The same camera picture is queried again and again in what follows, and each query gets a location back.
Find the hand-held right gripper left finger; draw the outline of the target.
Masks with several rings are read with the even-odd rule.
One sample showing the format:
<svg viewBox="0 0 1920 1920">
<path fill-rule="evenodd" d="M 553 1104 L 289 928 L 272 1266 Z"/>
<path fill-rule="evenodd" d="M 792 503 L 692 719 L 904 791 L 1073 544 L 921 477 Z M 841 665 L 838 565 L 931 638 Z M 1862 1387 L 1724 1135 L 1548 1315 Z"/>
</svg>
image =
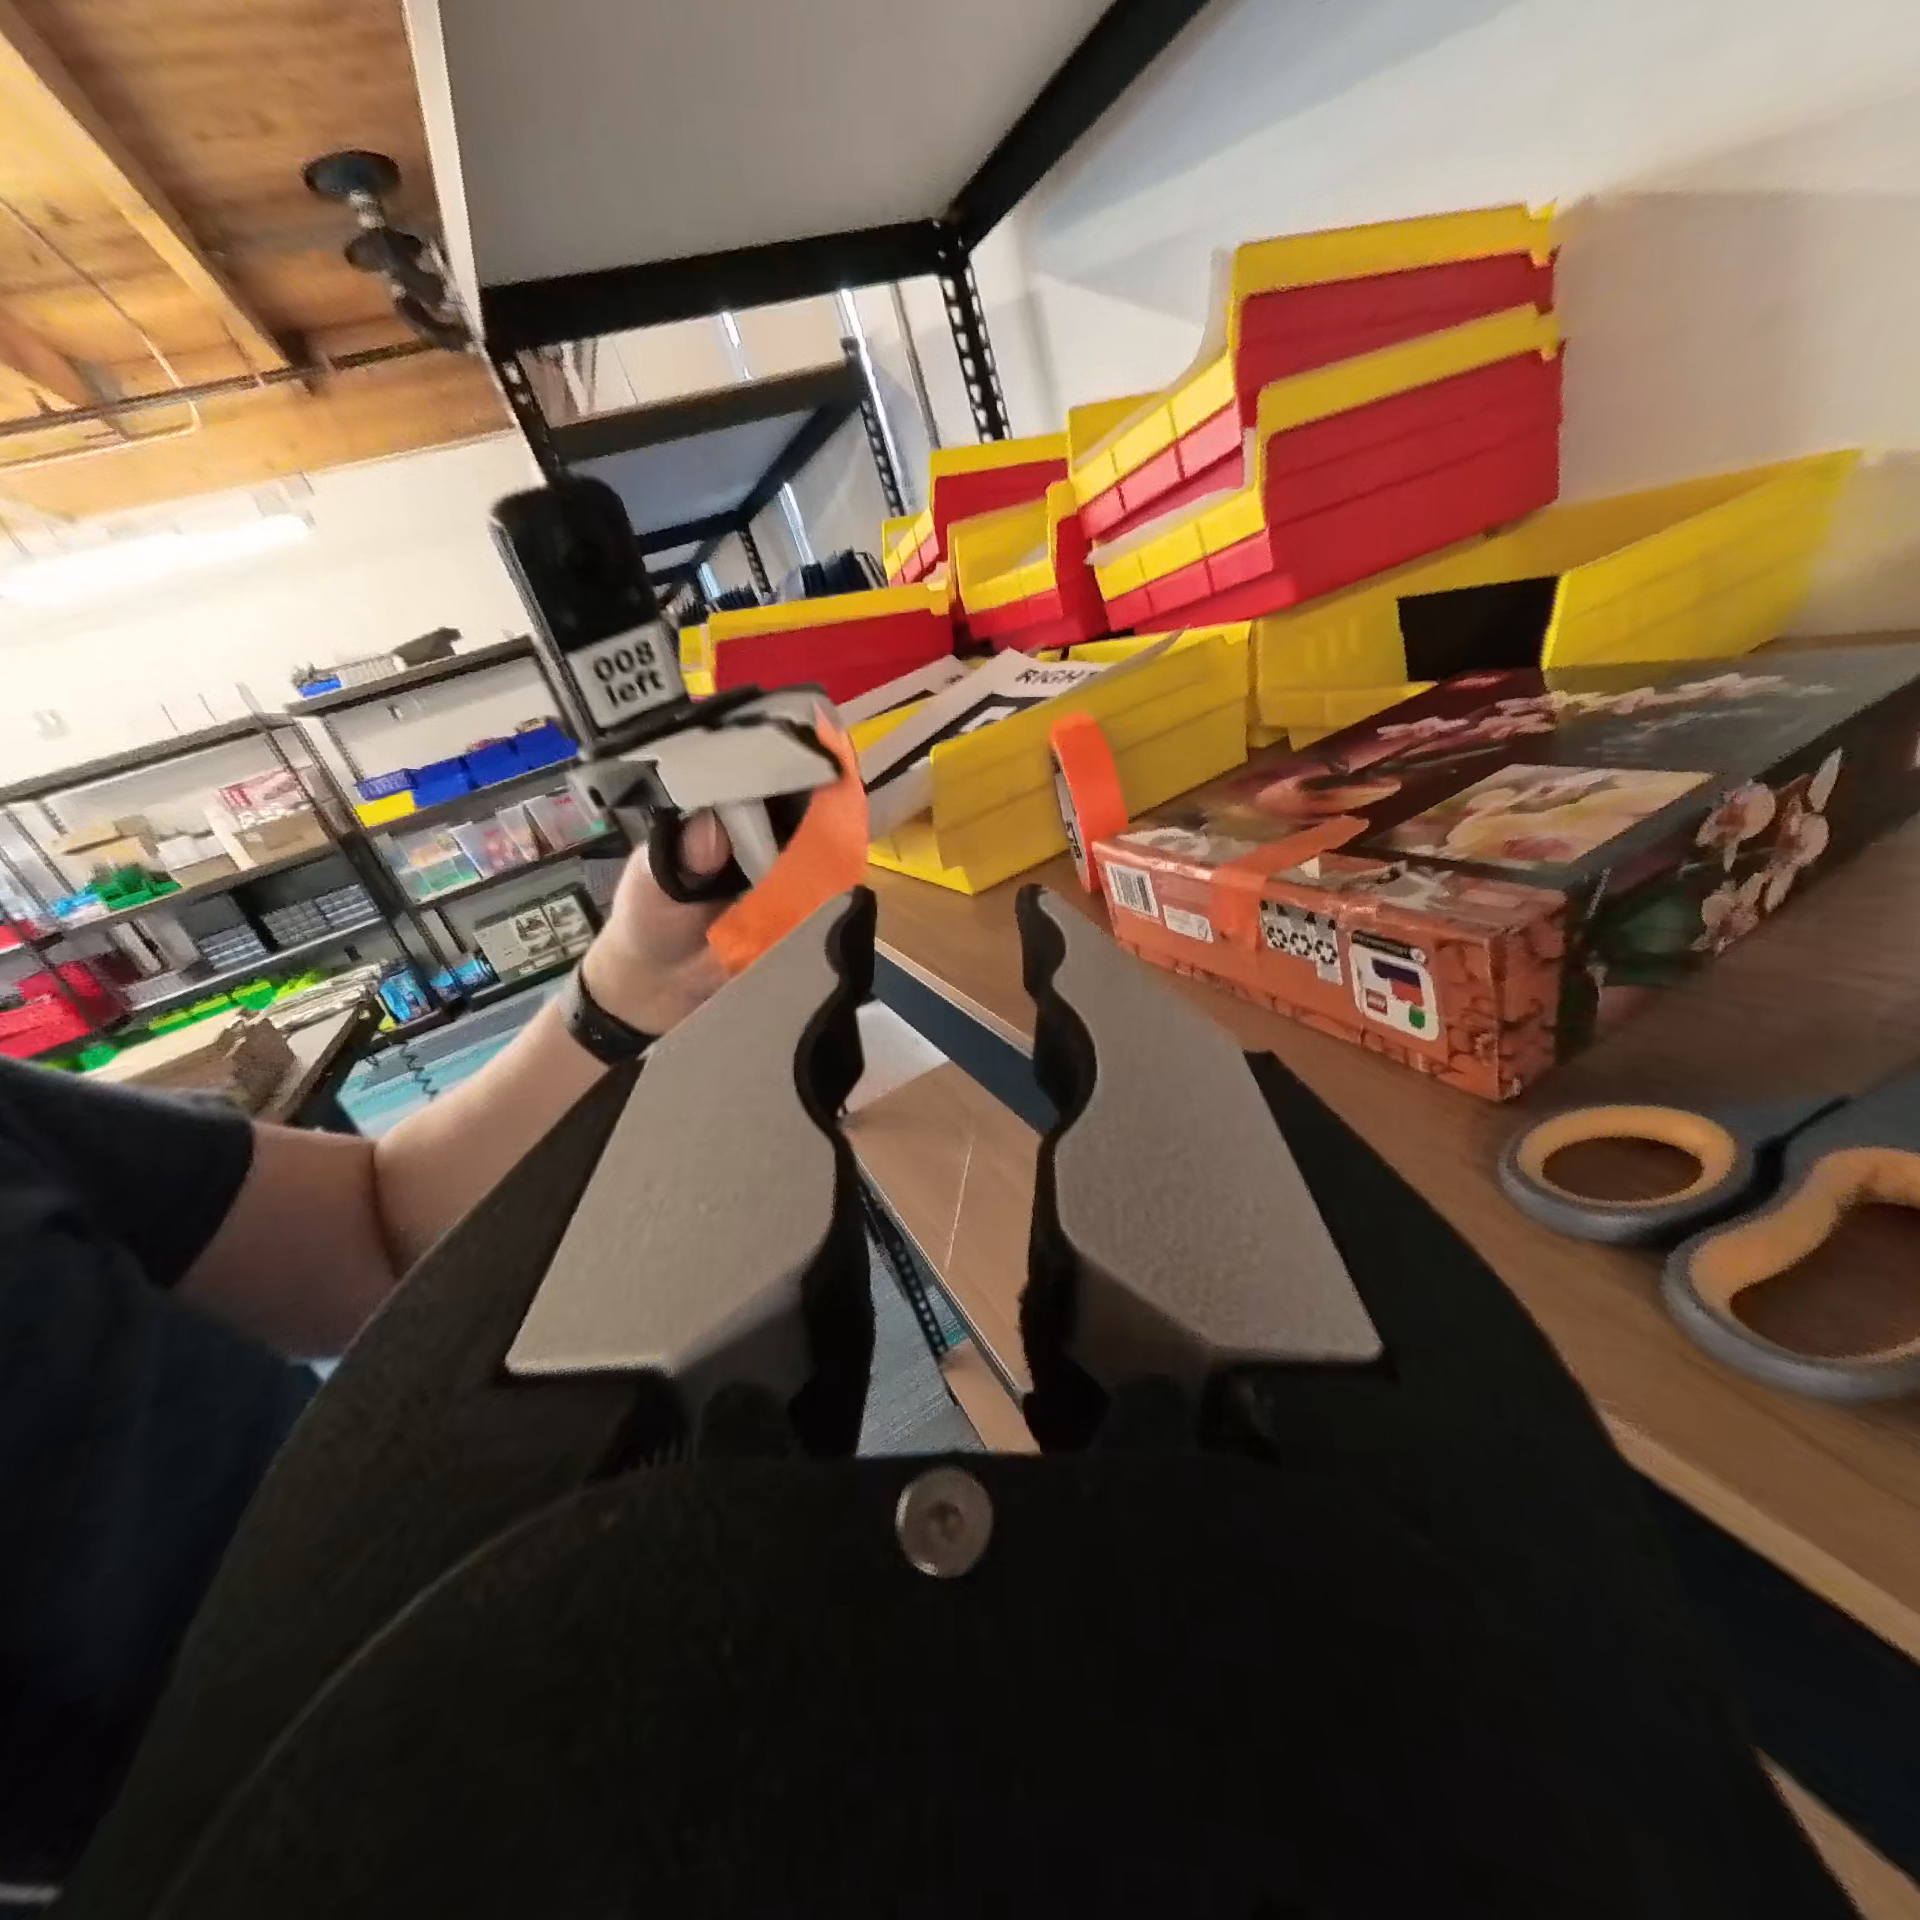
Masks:
<svg viewBox="0 0 1920 1920">
<path fill-rule="evenodd" d="M 647 1051 L 511 1378 L 652 1378 L 683 1426 L 749 1387 L 803 1453 L 856 1448 L 872 1298 L 841 1111 L 875 919 L 865 885 L 829 898 Z"/>
</svg>

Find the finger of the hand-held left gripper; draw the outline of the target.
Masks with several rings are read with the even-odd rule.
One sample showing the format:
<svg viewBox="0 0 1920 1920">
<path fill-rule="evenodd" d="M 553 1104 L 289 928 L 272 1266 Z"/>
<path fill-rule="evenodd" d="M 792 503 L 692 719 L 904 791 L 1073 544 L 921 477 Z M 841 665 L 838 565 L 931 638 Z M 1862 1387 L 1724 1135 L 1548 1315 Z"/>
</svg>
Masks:
<svg viewBox="0 0 1920 1920">
<path fill-rule="evenodd" d="M 727 688 L 694 705 L 687 743 L 709 755 L 836 755 L 836 714 L 821 688 Z"/>
<path fill-rule="evenodd" d="M 803 720 L 685 727 L 655 745 L 655 786 L 679 815 L 808 797 L 841 777 L 841 763 Z"/>
</svg>

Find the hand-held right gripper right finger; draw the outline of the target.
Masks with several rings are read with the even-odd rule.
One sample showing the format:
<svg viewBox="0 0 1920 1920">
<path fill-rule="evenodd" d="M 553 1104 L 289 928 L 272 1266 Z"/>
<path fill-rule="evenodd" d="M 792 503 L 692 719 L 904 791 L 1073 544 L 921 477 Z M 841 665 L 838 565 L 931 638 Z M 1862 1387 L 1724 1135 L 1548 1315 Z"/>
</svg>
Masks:
<svg viewBox="0 0 1920 1920">
<path fill-rule="evenodd" d="M 1057 894 L 1014 898 L 1039 1141 L 1019 1331 L 1023 1419 L 1089 1445 L 1144 1386 L 1373 1371 L 1382 1339 L 1235 1037 Z"/>
</svg>

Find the orange tape strip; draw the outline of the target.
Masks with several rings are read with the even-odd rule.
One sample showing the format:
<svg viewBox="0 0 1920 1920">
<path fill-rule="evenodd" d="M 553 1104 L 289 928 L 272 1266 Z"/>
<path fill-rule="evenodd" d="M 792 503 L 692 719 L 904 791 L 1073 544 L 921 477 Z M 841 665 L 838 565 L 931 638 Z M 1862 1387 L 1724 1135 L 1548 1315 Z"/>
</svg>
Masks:
<svg viewBox="0 0 1920 1920">
<path fill-rule="evenodd" d="M 707 930 L 724 978 L 744 975 L 813 912 L 862 882 L 871 845 L 871 805 L 849 734 L 828 705 L 816 705 L 813 734 L 836 761 L 828 786 L 806 797 L 800 825 L 766 878 L 729 903 Z"/>
</svg>

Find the person's left forearm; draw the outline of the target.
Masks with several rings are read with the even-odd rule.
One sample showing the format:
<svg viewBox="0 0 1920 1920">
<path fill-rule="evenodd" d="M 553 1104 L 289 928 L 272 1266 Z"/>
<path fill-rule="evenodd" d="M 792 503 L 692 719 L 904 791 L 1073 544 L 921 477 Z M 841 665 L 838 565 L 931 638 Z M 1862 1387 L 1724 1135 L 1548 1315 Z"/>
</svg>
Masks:
<svg viewBox="0 0 1920 1920">
<path fill-rule="evenodd" d="M 375 1141 L 257 1125 L 175 1296 L 287 1360 L 335 1360 L 407 1274 L 595 1089 L 576 986 L 484 1070 Z"/>
</svg>

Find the person's left hand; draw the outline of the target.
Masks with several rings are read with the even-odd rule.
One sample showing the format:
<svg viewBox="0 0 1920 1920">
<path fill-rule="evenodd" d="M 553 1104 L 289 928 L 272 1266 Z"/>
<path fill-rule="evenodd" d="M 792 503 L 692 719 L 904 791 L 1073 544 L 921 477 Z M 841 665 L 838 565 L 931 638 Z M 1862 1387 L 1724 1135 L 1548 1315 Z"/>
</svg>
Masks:
<svg viewBox="0 0 1920 1920">
<path fill-rule="evenodd" d="M 584 992 L 623 1027 L 662 1038 L 724 984 L 709 934 L 727 909 L 729 901 L 672 898 L 649 855 L 632 850 L 580 965 Z"/>
</svg>

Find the white printed paper sheet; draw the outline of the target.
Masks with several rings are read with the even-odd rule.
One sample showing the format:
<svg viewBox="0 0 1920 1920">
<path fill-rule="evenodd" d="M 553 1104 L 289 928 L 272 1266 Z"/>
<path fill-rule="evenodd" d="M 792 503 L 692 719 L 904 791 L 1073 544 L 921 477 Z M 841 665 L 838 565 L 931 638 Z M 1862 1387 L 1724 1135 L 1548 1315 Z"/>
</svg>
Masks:
<svg viewBox="0 0 1920 1920">
<path fill-rule="evenodd" d="M 1182 632 L 1126 643 L 1123 658 L 1105 664 L 1044 664 L 1023 655 L 963 667 L 945 688 L 910 710 L 854 726 L 856 770 L 869 799 L 869 837 L 877 845 L 933 807 L 933 755 L 959 737 L 997 722 L 1068 711 L 1069 698 L 1104 694 L 1158 662 L 1187 637 Z"/>
</svg>

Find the black wristband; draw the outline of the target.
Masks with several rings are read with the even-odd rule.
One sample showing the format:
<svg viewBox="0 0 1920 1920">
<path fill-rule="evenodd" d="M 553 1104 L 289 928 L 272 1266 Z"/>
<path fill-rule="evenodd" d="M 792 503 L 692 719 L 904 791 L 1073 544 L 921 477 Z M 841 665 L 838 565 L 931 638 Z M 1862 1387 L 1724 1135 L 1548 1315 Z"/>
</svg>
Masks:
<svg viewBox="0 0 1920 1920">
<path fill-rule="evenodd" d="M 577 1051 L 611 1070 L 635 1065 L 657 1042 L 655 1033 L 606 1008 L 592 992 L 584 960 L 566 977 L 559 998 L 559 1025 Z"/>
</svg>

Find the orange tape roll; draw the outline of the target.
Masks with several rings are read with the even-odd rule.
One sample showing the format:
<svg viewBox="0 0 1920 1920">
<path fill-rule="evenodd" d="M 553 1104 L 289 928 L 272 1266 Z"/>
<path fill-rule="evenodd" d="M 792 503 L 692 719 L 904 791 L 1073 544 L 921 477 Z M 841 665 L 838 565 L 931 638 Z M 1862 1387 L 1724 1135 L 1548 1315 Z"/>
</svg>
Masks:
<svg viewBox="0 0 1920 1920">
<path fill-rule="evenodd" d="M 1069 711 L 1049 727 L 1047 755 L 1073 877 L 1088 897 L 1104 898 L 1096 846 L 1128 825 L 1112 749 L 1089 714 Z"/>
</svg>

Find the black metal shelving rack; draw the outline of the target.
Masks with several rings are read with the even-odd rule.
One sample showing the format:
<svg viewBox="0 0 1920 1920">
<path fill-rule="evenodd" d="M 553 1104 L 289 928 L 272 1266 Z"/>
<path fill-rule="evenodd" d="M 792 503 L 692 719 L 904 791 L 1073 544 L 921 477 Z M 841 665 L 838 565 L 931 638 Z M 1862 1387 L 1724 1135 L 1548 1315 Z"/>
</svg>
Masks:
<svg viewBox="0 0 1920 1920">
<path fill-rule="evenodd" d="M 1021 5 L 921 5 L 897 70 L 869 71 L 854 5 L 444 5 L 448 121 L 461 141 L 471 311 L 541 486 L 592 478 L 561 454 L 523 359 L 622 329 L 713 320 L 849 294 L 941 285 L 975 426 L 1006 433 L 971 255 L 1055 160 L 1184 33 L 1197 5 L 1071 8 L 1049 40 L 983 81 L 951 165 L 891 211 L 862 184 L 880 110 L 908 107 L 939 59 L 992 57 Z M 403 1298 L 529 1306 L 645 1058 L 607 1070 L 403 1280 Z"/>
</svg>

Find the black ceiling fixture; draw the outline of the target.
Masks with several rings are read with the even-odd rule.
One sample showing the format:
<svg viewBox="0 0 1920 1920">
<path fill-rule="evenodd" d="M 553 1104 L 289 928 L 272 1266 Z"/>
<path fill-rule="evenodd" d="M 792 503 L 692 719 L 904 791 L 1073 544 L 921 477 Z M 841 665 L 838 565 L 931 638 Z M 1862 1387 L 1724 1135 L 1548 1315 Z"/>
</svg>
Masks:
<svg viewBox="0 0 1920 1920">
<path fill-rule="evenodd" d="M 451 291 L 439 242 L 392 221 L 399 193 L 396 159 L 359 149 L 328 152 L 304 165 L 301 181 L 313 197 L 350 211 L 353 235 L 342 258 L 384 287 L 399 326 L 427 349 L 469 353 L 472 335 Z"/>
</svg>

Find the background shelving unit with goods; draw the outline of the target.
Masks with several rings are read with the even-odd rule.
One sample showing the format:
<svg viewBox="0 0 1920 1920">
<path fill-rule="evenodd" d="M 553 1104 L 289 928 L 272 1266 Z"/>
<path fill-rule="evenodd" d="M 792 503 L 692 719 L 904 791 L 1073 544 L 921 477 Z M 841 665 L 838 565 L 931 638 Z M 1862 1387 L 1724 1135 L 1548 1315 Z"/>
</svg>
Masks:
<svg viewBox="0 0 1920 1920">
<path fill-rule="evenodd" d="M 390 673 L 323 671 L 239 714 L 5 775 L 5 1051 L 133 1065 L 212 1017 L 363 994 L 404 1045 L 556 981 L 598 928 L 623 842 L 549 767 L 366 825 L 353 783 L 553 720 L 535 643 L 431 637 Z"/>
</svg>

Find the flower print toy set box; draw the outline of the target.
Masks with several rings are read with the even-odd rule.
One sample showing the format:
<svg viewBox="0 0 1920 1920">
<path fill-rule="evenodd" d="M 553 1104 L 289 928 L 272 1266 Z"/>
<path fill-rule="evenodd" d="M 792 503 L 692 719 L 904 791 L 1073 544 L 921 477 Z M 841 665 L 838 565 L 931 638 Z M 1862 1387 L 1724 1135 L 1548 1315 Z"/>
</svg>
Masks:
<svg viewBox="0 0 1920 1920">
<path fill-rule="evenodd" d="M 1128 823 L 1088 872 L 1177 977 L 1502 1103 L 1903 825 L 1913 640 L 1479 671 Z"/>
</svg>

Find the grey orange scissors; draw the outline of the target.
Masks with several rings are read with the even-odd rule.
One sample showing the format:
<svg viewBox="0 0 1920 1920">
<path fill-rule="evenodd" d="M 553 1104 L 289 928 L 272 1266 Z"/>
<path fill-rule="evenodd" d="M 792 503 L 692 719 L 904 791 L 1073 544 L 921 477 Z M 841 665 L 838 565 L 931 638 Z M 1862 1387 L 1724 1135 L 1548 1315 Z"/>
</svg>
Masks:
<svg viewBox="0 0 1920 1920">
<path fill-rule="evenodd" d="M 1576 1145 L 1644 1143 L 1692 1161 L 1651 1198 L 1606 1198 L 1552 1175 Z M 1854 1096 L 1695 1111 L 1592 1103 L 1532 1123 L 1494 1167 L 1504 1198 L 1573 1241 L 1663 1251 L 1662 1301 L 1707 1355 L 1787 1395 L 1838 1406 L 1910 1402 L 1915 1339 L 1836 1358 L 1785 1347 L 1736 1315 L 1736 1296 L 1812 1257 L 1860 1207 L 1918 1210 L 1918 1072 Z"/>
</svg>

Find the stack of yellow red bins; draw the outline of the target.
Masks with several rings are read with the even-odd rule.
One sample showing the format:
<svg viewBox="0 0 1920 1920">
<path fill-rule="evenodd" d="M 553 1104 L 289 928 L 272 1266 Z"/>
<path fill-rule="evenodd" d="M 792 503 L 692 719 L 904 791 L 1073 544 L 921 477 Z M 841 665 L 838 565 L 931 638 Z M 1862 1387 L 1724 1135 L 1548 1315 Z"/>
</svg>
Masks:
<svg viewBox="0 0 1920 1920">
<path fill-rule="evenodd" d="M 1216 258 L 1171 382 L 1031 440 L 937 449 L 880 581 L 711 613 L 691 690 L 817 682 L 846 731 L 999 655 L 1105 664 L 1128 822 L 1473 671 L 1740 658 L 1800 608 L 1855 449 L 1561 503 L 1557 234 L 1525 205 Z M 884 872 L 980 894 L 1065 849 L 1041 711 L 937 749 Z"/>
</svg>

